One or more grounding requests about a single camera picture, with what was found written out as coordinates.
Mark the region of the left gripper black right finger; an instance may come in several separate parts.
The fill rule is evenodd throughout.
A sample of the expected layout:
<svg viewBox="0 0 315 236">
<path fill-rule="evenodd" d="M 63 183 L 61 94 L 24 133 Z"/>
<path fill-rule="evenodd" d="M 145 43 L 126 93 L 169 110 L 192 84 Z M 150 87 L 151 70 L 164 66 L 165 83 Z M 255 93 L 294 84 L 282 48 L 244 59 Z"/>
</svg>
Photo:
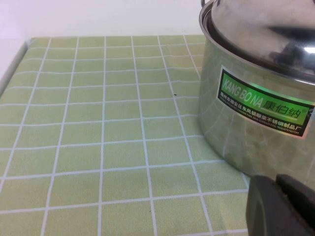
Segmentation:
<svg viewBox="0 0 315 236">
<path fill-rule="evenodd" d="M 295 178 L 279 174 L 276 184 L 287 195 L 290 203 L 303 218 L 315 217 L 315 191 Z"/>
</svg>

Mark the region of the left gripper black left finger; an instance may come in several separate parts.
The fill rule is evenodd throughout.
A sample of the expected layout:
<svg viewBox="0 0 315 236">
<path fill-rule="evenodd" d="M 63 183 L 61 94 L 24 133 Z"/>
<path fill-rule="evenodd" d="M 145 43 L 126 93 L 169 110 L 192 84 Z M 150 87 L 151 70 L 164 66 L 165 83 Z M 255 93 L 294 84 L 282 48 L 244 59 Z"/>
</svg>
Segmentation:
<svg viewBox="0 0 315 236">
<path fill-rule="evenodd" d="M 313 236 L 315 218 L 303 218 L 276 184 L 276 179 L 250 180 L 246 223 L 251 236 Z"/>
</svg>

